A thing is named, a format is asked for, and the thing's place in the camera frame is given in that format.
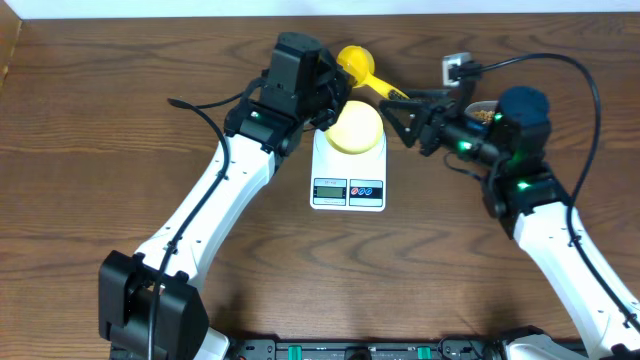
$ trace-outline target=wooden table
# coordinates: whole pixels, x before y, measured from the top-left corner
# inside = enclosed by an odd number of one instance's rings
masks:
[[[600,87],[600,152],[578,202],[629,288],[640,293],[640,17],[464,15],[30,21],[0,99],[0,358],[99,358],[98,268],[131,254],[209,163],[215,134],[165,98],[226,98],[268,66],[281,31],[334,53],[368,48],[401,87],[438,87],[440,59],[484,64],[527,52],[583,61]],[[568,189],[593,129],[580,74],[531,61],[487,74],[478,100],[510,86],[549,97],[548,160]],[[221,124],[225,109],[209,113]],[[471,179],[405,149],[391,132],[380,214],[313,211],[311,136],[238,220],[203,296],[230,335],[429,339],[535,324],[576,330],[543,275],[507,239]]]

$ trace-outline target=white backdrop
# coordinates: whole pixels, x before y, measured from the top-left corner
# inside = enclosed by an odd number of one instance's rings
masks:
[[[4,0],[22,19],[627,12],[640,0]]]

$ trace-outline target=black cable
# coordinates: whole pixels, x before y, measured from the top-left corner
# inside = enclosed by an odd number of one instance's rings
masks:
[[[448,152],[448,153],[447,153],[447,154],[442,158],[442,162],[444,162],[444,166],[446,166],[447,168],[449,168],[449,169],[451,169],[451,170],[453,170],[453,171],[455,171],[455,172],[459,172],[460,174],[464,174],[464,175],[467,175],[467,176],[471,176],[472,178],[474,178],[474,179],[475,179],[475,180],[477,180],[477,181],[482,181],[482,176],[480,176],[480,175],[478,175],[478,174],[474,173],[474,172],[473,172],[473,171],[471,171],[471,170],[467,170],[467,169],[463,169],[463,168],[458,168],[458,167],[455,167],[455,166],[451,166],[451,164],[449,164],[449,160],[448,160],[448,158],[449,158],[449,156],[450,156],[451,154],[455,154],[455,153],[454,153],[453,151],[449,151],[449,152]]]
[[[551,53],[535,53],[535,54],[528,54],[528,55],[516,57],[513,59],[505,60],[493,65],[484,66],[480,68],[478,72],[481,72],[481,73],[487,72],[487,71],[499,69],[503,66],[515,64],[517,62],[530,60],[530,59],[554,59],[554,60],[564,61],[568,64],[575,66],[578,70],[580,70],[584,78],[587,80],[587,83],[589,84],[589,88],[591,89],[591,95],[593,97],[595,125],[593,129],[593,139],[591,141],[591,148],[589,149],[587,161],[585,162],[584,168],[580,173],[580,177],[578,177],[578,181],[576,182],[576,186],[573,189],[573,192],[571,193],[569,204],[567,206],[567,212],[566,212],[567,230],[569,231],[569,238],[571,239],[569,245],[573,245],[576,247],[578,254],[580,254],[582,261],[587,266],[587,268],[589,269],[593,277],[596,279],[598,284],[600,284],[600,286],[605,291],[605,293],[607,293],[607,295],[611,298],[611,301],[613,301],[613,303],[618,307],[620,312],[624,315],[626,320],[624,325],[627,326],[627,323],[630,323],[636,329],[636,331],[640,333],[640,323],[638,323],[637,314],[629,311],[629,309],[620,300],[618,295],[611,289],[609,284],[607,284],[607,282],[602,278],[602,275],[600,275],[600,273],[595,268],[595,266],[593,265],[593,263],[591,262],[587,254],[585,253],[584,249],[582,248],[582,245],[580,244],[580,236],[576,235],[575,229],[573,228],[573,217],[572,217],[573,207],[575,206],[576,200],[578,199],[578,194],[580,193],[580,189],[582,188],[582,185],[585,179],[587,178],[587,174],[589,173],[589,169],[591,168],[593,159],[596,156],[596,151],[598,150],[598,141],[600,138],[600,128],[602,123],[602,105],[600,102],[600,93],[598,92],[598,86],[596,85],[595,81],[593,80],[593,77],[589,73],[589,70],[577,60],[565,55],[551,54]]]
[[[462,340],[466,340],[469,342],[469,345],[471,345],[471,350],[473,350],[474,354],[476,355],[476,357],[478,358],[478,360],[484,360],[484,356],[480,355],[480,352],[478,350],[476,350],[476,347],[473,346],[473,343],[471,342],[471,339],[469,339],[468,337],[464,336],[464,335],[450,335],[450,336],[445,336],[442,339],[440,339],[440,341],[438,342],[438,345],[436,346],[436,351],[438,351],[438,353],[440,354],[440,357],[443,360],[451,360],[451,358],[449,358],[448,356],[445,356],[444,351],[442,351],[442,347],[444,346],[444,342],[447,340],[455,340],[453,338],[459,338]]]
[[[167,244],[167,250],[164,254],[164,257],[162,258],[162,262],[160,263],[160,268],[158,269],[158,276],[155,281],[153,294],[151,298],[151,309],[149,311],[149,337],[147,342],[147,359],[149,360],[153,360],[154,344],[155,344],[155,336],[156,336],[155,335],[156,319],[158,317],[158,304],[160,302],[160,286],[162,284],[162,278],[164,277],[164,272],[167,269],[167,264],[169,263],[169,258],[171,257],[171,254],[173,254],[174,251],[176,250],[178,241],[182,239],[182,234],[184,233],[184,231],[187,229],[191,221],[196,217],[196,215],[198,214],[198,211],[200,211],[202,206],[207,202],[207,200],[209,200],[209,197],[211,197],[211,194],[213,194],[213,191],[218,187],[218,184],[220,184],[222,179],[225,178],[227,173],[227,168],[229,167],[229,147],[227,145],[226,139],[224,138],[224,134],[222,133],[218,125],[216,125],[213,122],[213,120],[211,120],[211,118],[207,116],[207,114],[202,112],[202,110],[200,110],[195,105],[191,105],[186,101],[178,100],[178,99],[167,99],[167,100],[169,101],[169,104],[175,107],[178,107],[181,109],[193,110],[196,114],[200,115],[200,117],[202,117],[211,126],[211,128],[213,129],[213,131],[216,132],[216,135],[220,140],[220,145],[222,146],[222,153],[224,154],[224,160],[222,163],[222,168],[220,169],[220,172],[218,173],[213,184],[211,184],[207,192],[205,192],[202,198],[200,199],[200,201],[198,201],[198,204],[196,204],[196,206],[193,208],[193,210],[191,210],[191,212],[189,213],[187,218],[184,220],[182,225],[180,225],[180,228],[178,229],[176,234],[173,236],[173,239],[171,239],[169,244]],[[229,101],[227,100],[221,101],[218,104],[224,105],[226,103],[233,101],[233,100],[229,100]]]

